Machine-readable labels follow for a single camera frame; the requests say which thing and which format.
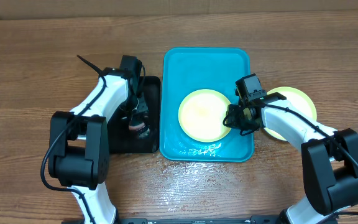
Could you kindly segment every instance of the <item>blue rectangular tray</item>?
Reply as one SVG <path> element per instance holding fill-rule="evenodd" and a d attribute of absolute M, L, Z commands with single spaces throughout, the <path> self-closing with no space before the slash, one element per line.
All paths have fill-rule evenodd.
<path fill-rule="evenodd" d="M 254 153 L 254 136 L 232 129 L 215 142 L 196 141 L 182 130 L 182 100 L 200 89 L 216 90 L 237 104 L 235 82 L 250 74 L 248 55 L 235 48 L 174 48 L 165 54 L 162 77 L 160 150 L 171 160 L 244 162 Z"/>

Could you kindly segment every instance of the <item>wooden surface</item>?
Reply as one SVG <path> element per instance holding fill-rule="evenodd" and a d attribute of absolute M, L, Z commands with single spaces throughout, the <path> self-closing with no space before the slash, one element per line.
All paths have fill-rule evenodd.
<path fill-rule="evenodd" d="M 0 19 L 358 10 L 358 0 L 0 0 Z"/>
<path fill-rule="evenodd" d="M 165 52 L 177 46 L 240 47 L 266 90 L 301 89 L 318 121 L 358 132 L 358 11 L 0 21 L 0 223 L 81 218 L 72 195 L 39 177 L 51 115 L 76 106 L 97 82 L 75 55 L 100 67 L 136 55 L 161 77 Z M 304 196 L 300 158 L 259 131 L 254 155 L 240 164 L 111 156 L 107 185 L 122 217 L 278 214 Z"/>

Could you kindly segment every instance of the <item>round plate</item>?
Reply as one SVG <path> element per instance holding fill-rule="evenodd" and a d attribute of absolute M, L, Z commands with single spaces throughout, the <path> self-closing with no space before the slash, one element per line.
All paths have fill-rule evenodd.
<path fill-rule="evenodd" d="M 179 124 L 189 137 L 197 141 L 220 140 L 230 131 L 222 124 L 229 104 L 230 101 L 218 91 L 194 91 L 179 106 Z"/>
<path fill-rule="evenodd" d="M 273 90 L 270 90 L 267 92 L 267 94 L 271 93 L 281 93 L 283 96 L 287 98 L 291 102 L 291 104 L 299 111 L 301 111 L 304 115 L 311 118 L 313 121 L 317 120 L 317 111 L 316 107 L 314 106 L 314 103 L 312 100 L 303 93 L 302 91 L 292 88 L 292 87 L 278 87 L 274 88 Z M 269 128 L 265 128 L 266 132 L 268 132 L 271 136 L 286 141 L 283 136 L 279 135 L 277 132 L 270 130 Z"/>

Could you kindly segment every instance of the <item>table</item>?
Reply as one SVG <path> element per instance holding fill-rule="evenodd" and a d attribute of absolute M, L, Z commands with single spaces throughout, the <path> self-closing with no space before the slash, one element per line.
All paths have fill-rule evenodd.
<path fill-rule="evenodd" d="M 0 223 L 82 217 L 71 194 L 46 189 L 39 177 L 51 116 L 76 106 L 97 82 L 76 54 L 102 68 L 135 55 L 148 75 L 161 77 L 165 52 L 178 46 L 242 48 L 266 90 L 301 89 L 318 121 L 358 132 L 358 11 L 0 21 Z M 259 131 L 247 162 L 113 155 L 106 182 L 122 218 L 278 214 L 304 196 L 300 158 Z"/>

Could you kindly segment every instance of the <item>tray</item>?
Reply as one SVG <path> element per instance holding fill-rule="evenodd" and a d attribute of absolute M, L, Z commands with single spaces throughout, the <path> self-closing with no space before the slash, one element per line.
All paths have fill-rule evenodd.
<path fill-rule="evenodd" d="M 179 125 L 182 100 L 200 89 L 216 90 L 231 103 L 235 81 L 250 74 L 248 55 L 234 48 L 174 48 L 165 54 L 160 117 L 160 151 L 171 160 L 244 162 L 254 153 L 254 136 L 232 129 L 215 142 L 199 142 Z"/>

